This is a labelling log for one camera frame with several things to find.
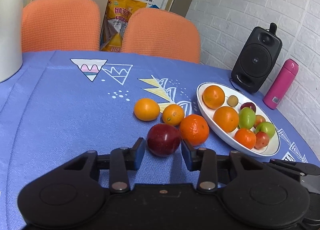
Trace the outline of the round green apple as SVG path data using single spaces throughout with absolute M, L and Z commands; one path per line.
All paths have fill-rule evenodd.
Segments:
M 270 122 L 259 123 L 255 129 L 255 133 L 257 134 L 258 132 L 261 132 L 261 131 L 265 132 L 269 138 L 272 138 L 276 133 L 275 126 L 273 125 L 273 123 L 270 123 Z

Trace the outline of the dark red plum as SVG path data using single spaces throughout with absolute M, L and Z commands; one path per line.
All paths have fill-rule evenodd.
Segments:
M 256 106 L 253 102 L 246 102 L 244 104 L 241 105 L 240 109 L 244 109 L 244 108 L 250 108 L 251 110 L 253 110 L 253 112 L 256 113 Z
M 159 123 L 149 130 L 146 143 L 153 155 L 167 157 L 178 149 L 181 143 L 180 132 L 172 125 Z

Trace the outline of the white thermos jug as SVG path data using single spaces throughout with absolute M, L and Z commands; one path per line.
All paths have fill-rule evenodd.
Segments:
M 0 80 L 9 79 L 22 66 L 23 0 L 1 0 Z

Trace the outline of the pink thermos bottle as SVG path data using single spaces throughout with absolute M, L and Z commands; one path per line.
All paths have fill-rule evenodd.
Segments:
M 299 65 L 289 58 L 284 62 L 272 86 L 263 98 L 263 102 L 272 110 L 276 109 L 299 71 Z

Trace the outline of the small red-yellow plum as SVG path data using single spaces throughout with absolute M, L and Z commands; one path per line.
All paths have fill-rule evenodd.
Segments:
M 262 115 L 255 116 L 254 128 L 256 128 L 260 123 L 265 122 L 266 119 Z

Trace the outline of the large orange front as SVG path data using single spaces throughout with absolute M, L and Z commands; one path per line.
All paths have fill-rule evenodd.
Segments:
M 219 86 L 208 86 L 203 94 L 202 100 L 210 109 L 217 109 L 225 102 L 225 93 Z

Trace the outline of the small tan longan fruit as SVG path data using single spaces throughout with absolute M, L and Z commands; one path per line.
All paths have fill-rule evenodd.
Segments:
M 227 104 L 230 107 L 236 107 L 238 105 L 238 103 L 239 103 L 239 100 L 235 95 L 231 95 L 228 97 Z

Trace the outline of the small mandarin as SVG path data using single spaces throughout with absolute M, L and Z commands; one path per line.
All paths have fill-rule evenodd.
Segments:
M 246 128 L 238 129 L 234 135 L 234 139 L 248 149 L 254 148 L 257 140 L 255 133 Z

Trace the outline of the dark red plum front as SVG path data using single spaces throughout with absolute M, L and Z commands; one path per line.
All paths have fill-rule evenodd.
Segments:
M 240 109 L 244 109 L 244 108 L 250 108 L 251 110 L 253 110 L 253 112 L 256 113 L 256 106 L 253 102 L 246 102 L 244 104 L 241 105 Z

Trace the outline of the oblong green fruit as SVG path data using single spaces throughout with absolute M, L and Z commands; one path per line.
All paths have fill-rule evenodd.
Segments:
M 244 107 L 239 112 L 239 128 L 251 129 L 255 123 L 255 112 Z

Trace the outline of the yellow snack bag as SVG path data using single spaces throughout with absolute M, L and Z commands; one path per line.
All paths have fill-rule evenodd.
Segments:
M 130 17 L 147 4 L 137 0 L 108 0 L 100 38 L 100 50 L 120 52 Z

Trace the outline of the orange chair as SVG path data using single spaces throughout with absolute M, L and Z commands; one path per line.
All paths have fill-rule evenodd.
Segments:
M 200 63 L 201 40 L 196 26 L 165 10 L 142 8 L 129 19 L 122 53 L 135 53 Z
M 35 0 L 22 12 L 22 52 L 98 51 L 100 9 L 92 0 Z

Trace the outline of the bumpy mandarin orange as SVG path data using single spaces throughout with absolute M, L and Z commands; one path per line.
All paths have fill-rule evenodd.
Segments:
M 201 145 L 209 137 L 209 126 L 206 120 L 197 114 L 185 117 L 179 126 L 181 139 L 193 146 Z

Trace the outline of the black speaker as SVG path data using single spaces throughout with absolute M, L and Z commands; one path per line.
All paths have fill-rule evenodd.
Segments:
M 245 91 L 259 91 L 272 71 L 283 42 L 276 35 L 277 25 L 255 27 L 249 35 L 231 72 L 231 79 Z

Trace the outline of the left orange chair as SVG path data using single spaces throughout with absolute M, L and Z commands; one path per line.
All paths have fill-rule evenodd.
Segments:
M 98 51 L 100 9 L 92 0 L 35 0 L 22 12 L 22 52 Z

